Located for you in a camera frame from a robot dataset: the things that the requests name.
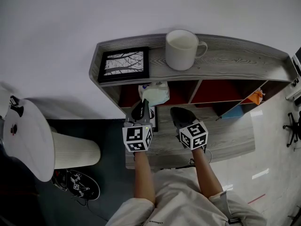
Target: orange object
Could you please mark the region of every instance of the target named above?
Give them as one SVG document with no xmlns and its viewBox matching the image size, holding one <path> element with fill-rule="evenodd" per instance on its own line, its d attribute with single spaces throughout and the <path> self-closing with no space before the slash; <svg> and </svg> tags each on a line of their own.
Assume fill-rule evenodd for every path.
<svg viewBox="0 0 301 226">
<path fill-rule="evenodd" d="M 248 99 L 254 102 L 255 104 L 259 105 L 260 102 L 262 101 L 263 95 L 264 94 L 262 93 L 262 90 L 259 89 L 255 91 L 252 95 L 250 95 Z"/>
</svg>

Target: mug rim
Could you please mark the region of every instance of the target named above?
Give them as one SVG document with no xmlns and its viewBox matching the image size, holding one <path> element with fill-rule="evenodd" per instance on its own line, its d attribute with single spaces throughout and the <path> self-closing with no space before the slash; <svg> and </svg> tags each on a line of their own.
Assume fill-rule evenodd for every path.
<svg viewBox="0 0 301 226">
<path fill-rule="evenodd" d="M 193 35 L 196 37 L 196 39 L 197 39 L 197 41 L 198 41 L 198 44 L 199 44 L 198 37 L 195 35 L 195 33 L 191 32 L 191 31 L 189 31 L 189 30 L 186 30 L 186 29 L 175 29 L 175 30 L 172 30 L 172 31 L 170 31 L 169 33 L 167 33 L 166 36 L 165 36 L 165 41 L 166 41 L 171 47 L 176 48 L 176 49 L 180 49 L 180 50 L 190 50 L 190 49 L 194 48 L 194 47 L 190 47 L 190 48 L 179 48 L 179 47 L 174 46 L 174 45 L 172 45 L 171 43 L 169 43 L 168 40 L 167 40 L 167 37 L 168 37 L 168 35 L 169 35 L 170 33 L 174 32 L 174 31 L 186 31 L 186 32 L 189 32 L 189 33 L 193 34 Z"/>
</svg>

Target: red line on floor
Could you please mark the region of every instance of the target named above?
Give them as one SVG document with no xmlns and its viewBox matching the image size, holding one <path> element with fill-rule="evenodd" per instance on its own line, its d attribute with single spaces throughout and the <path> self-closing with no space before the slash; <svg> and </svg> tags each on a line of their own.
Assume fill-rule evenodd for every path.
<svg viewBox="0 0 301 226">
<path fill-rule="evenodd" d="M 265 196 L 265 194 L 264 194 L 264 195 L 261 195 L 261 196 L 260 196 L 260 197 L 258 197 L 258 198 L 255 198 L 254 200 L 252 200 L 252 201 L 250 201 L 250 202 L 248 202 L 248 204 L 250 204 L 250 203 L 252 203 L 252 202 L 256 201 L 257 199 L 260 199 L 260 198 L 262 198 L 263 196 Z"/>
</svg>

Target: tree branch artwork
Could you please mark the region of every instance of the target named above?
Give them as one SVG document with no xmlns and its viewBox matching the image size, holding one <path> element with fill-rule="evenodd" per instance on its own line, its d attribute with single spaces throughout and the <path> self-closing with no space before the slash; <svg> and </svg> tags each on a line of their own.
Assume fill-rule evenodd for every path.
<svg viewBox="0 0 301 226">
<path fill-rule="evenodd" d="M 104 75 L 143 72 L 143 51 L 109 55 Z"/>
</svg>

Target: white wall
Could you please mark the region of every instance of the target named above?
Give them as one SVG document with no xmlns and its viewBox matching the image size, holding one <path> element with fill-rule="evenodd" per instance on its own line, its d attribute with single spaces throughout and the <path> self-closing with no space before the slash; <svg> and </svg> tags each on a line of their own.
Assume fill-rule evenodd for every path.
<svg viewBox="0 0 301 226">
<path fill-rule="evenodd" d="M 90 81 L 98 42 L 186 28 L 290 55 L 301 0 L 0 0 L 0 82 L 50 118 L 121 118 Z"/>
</svg>

